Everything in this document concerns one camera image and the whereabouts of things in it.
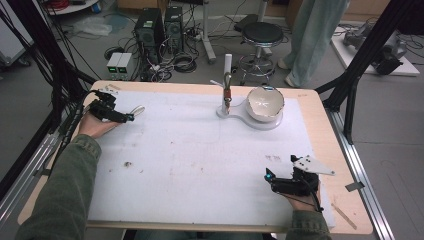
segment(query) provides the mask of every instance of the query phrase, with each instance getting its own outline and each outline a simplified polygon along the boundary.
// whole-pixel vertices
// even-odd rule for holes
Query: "computer tower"
[[[165,12],[165,33],[170,53],[184,52],[182,7],[167,7]]]
[[[144,8],[134,27],[136,40],[140,52],[147,51],[148,59],[152,64],[162,62],[165,50],[165,32],[163,29],[162,13],[159,8]]]

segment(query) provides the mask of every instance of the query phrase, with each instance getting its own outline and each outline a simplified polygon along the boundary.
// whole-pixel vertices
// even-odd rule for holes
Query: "round stool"
[[[274,63],[266,56],[262,56],[263,48],[270,48],[281,43],[284,33],[280,27],[266,22],[247,24],[242,31],[243,41],[256,47],[256,53],[243,56],[239,60],[239,67],[244,71],[240,85],[245,84],[247,75],[266,77],[267,85],[269,76],[274,73]]]

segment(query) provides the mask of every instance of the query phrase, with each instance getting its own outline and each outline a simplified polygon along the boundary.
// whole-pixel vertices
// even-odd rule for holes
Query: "left hand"
[[[113,128],[121,125],[117,122],[102,122],[90,112],[81,118],[78,134],[85,134],[92,138],[99,138]]]

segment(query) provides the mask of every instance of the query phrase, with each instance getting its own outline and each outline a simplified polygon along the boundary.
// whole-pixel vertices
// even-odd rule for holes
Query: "gray floor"
[[[106,15],[113,11],[104,11]],[[62,23],[72,23],[92,16],[90,11],[81,11],[63,16]],[[124,22],[125,18],[115,19]],[[228,21],[227,18],[211,20],[211,29],[219,23]],[[266,21],[285,25],[283,19],[266,18]],[[133,23],[127,21],[125,28],[115,29],[108,37],[94,37],[78,34],[71,37],[72,43],[81,52],[87,62],[103,79],[108,79],[105,68],[107,60],[104,51],[117,46],[118,41],[131,36]],[[227,29],[222,24],[219,29]],[[253,51],[248,45],[240,45],[239,38],[220,39],[213,41],[217,62],[209,65],[203,46],[197,45],[201,52],[196,60],[198,68],[194,73],[174,73],[167,82],[209,84],[209,80],[220,80],[223,72],[223,55],[233,54],[233,62],[245,53]],[[290,50],[290,44],[284,43],[272,49],[271,59],[276,61]],[[424,55],[424,50],[417,50]],[[423,58],[407,53],[406,58],[411,62],[424,63]],[[91,70],[77,57],[78,67],[94,77]],[[424,72],[422,65],[416,65]],[[312,80],[304,88],[314,89],[339,76],[344,71],[333,48],[326,52]],[[288,71],[277,69],[272,77],[271,85],[287,87],[282,79]],[[258,81],[247,82],[246,85],[258,85]],[[357,104],[353,125],[353,139],[362,163],[368,173],[374,191],[381,207],[397,239],[424,239],[424,207],[420,204],[424,197],[421,183],[424,182],[422,173],[424,163],[424,77],[377,76],[364,74],[358,86]],[[8,71],[0,73],[0,177],[19,156],[24,146],[33,136],[42,121],[50,111],[51,88],[45,83],[36,66],[13,66]],[[324,100],[328,93],[322,94]],[[21,199],[15,211],[9,216],[6,224],[0,229],[0,239],[12,239],[17,229],[16,218],[19,214],[25,196]],[[119,230],[89,229],[86,239],[119,239]],[[376,239],[375,236],[340,236],[334,239]]]

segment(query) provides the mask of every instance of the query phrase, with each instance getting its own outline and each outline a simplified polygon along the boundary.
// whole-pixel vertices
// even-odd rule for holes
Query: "dark green jacket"
[[[16,239],[84,239],[100,154],[99,144],[89,136],[78,135],[69,143]],[[322,214],[293,212],[287,240],[329,239],[328,236]]]

